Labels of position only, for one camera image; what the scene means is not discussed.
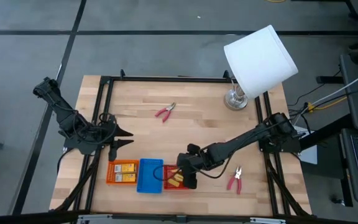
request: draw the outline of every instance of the black desk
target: black desk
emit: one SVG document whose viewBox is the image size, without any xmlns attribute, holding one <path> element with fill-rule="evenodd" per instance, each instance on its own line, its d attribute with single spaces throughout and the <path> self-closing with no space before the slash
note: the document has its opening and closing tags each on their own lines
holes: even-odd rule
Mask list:
<svg viewBox="0 0 358 224">
<path fill-rule="evenodd" d="M 344 84 L 352 82 L 358 78 L 358 65 L 354 64 L 350 56 L 341 55 L 340 56 L 340 67 L 342 76 L 344 79 Z M 358 82 L 346 89 L 346 92 L 358 91 Z M 343 175 L 341 178 L 342 191 L 344 196 L 345 206 L 352 206 L 351 190 L 349 186 L 349 181 L 346 174 L 346 169 L 349 169 L 351 173 L 351 184 L 354 198 L 358 201 L 358 168 L 356 164 L 356 159 L 354 155 L 354 150 L 352 145 L 349 144 L 349 133 L 350 130 L 358 129 L 358 93 L 351 94 L 347 97 L 349 103 L 350 113 L 343 116 L 342 118 L 337 119 L 331 124 L 326 125 L 325 127 L 315 131 L 313 134 L 300 140 L 301 148 L 307 149 L 311 146 L 316 145 L 318 142 L 321 142 L 329 138 L 337 138 L 339 141 L 339 157 L 341 162 Z"/>
</svg>

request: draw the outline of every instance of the pliers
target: pliers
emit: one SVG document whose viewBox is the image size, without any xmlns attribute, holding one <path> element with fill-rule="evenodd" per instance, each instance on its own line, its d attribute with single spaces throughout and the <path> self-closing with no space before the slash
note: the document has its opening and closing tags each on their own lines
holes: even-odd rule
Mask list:
<svg viewBox="0 0 358 224">
<path fill-rule="evenodd" d="M 231 185 L 233 184 L 234 180 L 237 179 L 237 194 L 241 194 L 241 166 L 238 166 L 236 169 L 236 174 L 231 177 L 231 179 L 229 180 L 229 184 L 227 185 L 227 189 L 230 190 L 231 189 Z"/>
<path fill-rule="evenodd" d="M 170 106 L 163 108 L 162 110 L 160 110 L 159 112 L 157 112 L 154 116 L 158 117 L 160 116 L 160 114 L 168 111 L 167 115 L 165 115 L 165 117 L 162 119 L 162 122 L 166 122 L 166 120 L 168 119 L 169 115 L 171 114 L 171 110 L 175 107 L 176 103 L 173 102 Z"/>
</svg>

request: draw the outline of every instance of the wooden tabletop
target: wooden tabletop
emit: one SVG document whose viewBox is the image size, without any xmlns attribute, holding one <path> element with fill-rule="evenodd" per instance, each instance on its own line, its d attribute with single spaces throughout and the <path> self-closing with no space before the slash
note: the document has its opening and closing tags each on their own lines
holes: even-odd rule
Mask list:
<svg viewBox="0 0 358 224">
<path fill-rule="evenodd" d="M 100 76 L 84 76 L 76 109 L 91 120 Z M 117 159 L 159 158 L 164 164 L 175 164 L 180 152 L 189 143 L 201 147 L 213 142 L 232 139 L 258 124 L 254 101 L 245 109 L 231 111 L 223 96 L 231 84 L 179 82 L 115 81 L 110 113 L 115 114 L 120 127 L 134 134 L 134 142 L 119 148 Z M 103 110 L 105 94 L 102 98 Z M 273 113 L 288 114 L 282 85 L 269 91 Z M 262 111 L 265 112 L 262 100 Z M 176 102 L 168 121 L 162 123 L 154 114 Z M 224 175 L 209 179 L 197 174 L 196 190 L 163 191 L 162 194 L 140 194 L 136 186 L 106 185 L 108 147 L 103 149 L 94 190 L 92 212 L 156 213 L 188 215 L 260 215 L 271 216 L 263 155 L 257 143 L 236 152 Z M 300 163 L 291 154 L 281 153 L 285 183 L 289 191 L 307 212 L 311 212 Z M 78 182 L 83 155 L 78 150 L 67 154 L 60 166 L 50 208 L 59 206 Z M 242 166 L 242 192 L 226 190 L 236 167 Z M 209 171 L 218 175 L 222 166 Z M 88 186 L 84 188 L 84 207 Z M 280 191 L 276 188 L 278 202 Z"/>
</svg>

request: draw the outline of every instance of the red basket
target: red basket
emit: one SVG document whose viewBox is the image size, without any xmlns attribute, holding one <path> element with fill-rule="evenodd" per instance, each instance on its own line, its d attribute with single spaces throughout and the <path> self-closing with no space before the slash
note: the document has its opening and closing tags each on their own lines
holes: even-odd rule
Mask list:
<svg viewBox="0 0 358 224">
<path fill-rule="evenodd" d="M 170 170 L 177 169 L 178 167 L 175 165 L 164 165 L 164 180 L 167 180 L 169 177 L 172 176 L 172 173 L 169 172 Z M 183 182 L 179 182 L 179 187 L 175 187 L 174 185 L 164 181 L 164 189 L 165 190 L 188 190 L 187 187 L 183 186 Z"/>
</svg>

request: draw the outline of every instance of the orange box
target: orange box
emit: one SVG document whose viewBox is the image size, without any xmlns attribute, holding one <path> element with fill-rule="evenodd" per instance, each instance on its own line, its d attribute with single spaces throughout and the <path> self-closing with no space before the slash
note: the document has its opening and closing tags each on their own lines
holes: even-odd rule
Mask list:
<svg viewBox="0 0 358 224">
<path fill-rule="evenodd" d="M 116 182 L 116 173 L 114 172 L 114 165 L 123 164 L 135 164 L 136 181 L 135 182 Z M 137 183 L 137 171 L 139 170 L 139 160 L 132 159 L 117 159 L 110 162 L 107 168 L 106 184 L 117 184 L 117 185 L 136 185 Z"/>
</svg>

